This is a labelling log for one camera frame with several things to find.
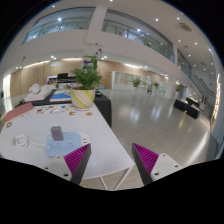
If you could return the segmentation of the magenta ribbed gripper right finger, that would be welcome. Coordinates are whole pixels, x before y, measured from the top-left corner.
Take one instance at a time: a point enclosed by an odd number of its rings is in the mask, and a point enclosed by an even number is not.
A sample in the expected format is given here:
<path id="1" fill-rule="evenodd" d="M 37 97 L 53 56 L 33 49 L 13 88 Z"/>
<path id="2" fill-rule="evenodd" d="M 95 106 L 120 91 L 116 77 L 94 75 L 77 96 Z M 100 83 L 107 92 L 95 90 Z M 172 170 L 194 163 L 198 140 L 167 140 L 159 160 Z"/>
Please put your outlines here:
<path id="1" fill-rule="evenodd" d="M 144 185 L 153 182 L 151 172 L 158 160 L 159 155 L 139 144 L 132 144 L 132 155 L 138 168 Z"/>

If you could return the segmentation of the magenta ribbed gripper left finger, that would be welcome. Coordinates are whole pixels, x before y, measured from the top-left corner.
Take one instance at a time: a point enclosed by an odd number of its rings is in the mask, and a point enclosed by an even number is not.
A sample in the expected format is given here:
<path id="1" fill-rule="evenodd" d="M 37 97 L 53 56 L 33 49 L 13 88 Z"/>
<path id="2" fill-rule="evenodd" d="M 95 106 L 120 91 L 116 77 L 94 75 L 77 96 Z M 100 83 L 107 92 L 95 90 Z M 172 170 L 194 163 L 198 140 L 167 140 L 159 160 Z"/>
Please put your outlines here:
<path id="1" fill-rule="evenodd" d="M 86 144 L 67 154 L 64 160 L 72 174 L 71 182 L 79 185 L 91 155 L 91 144 Z"/>

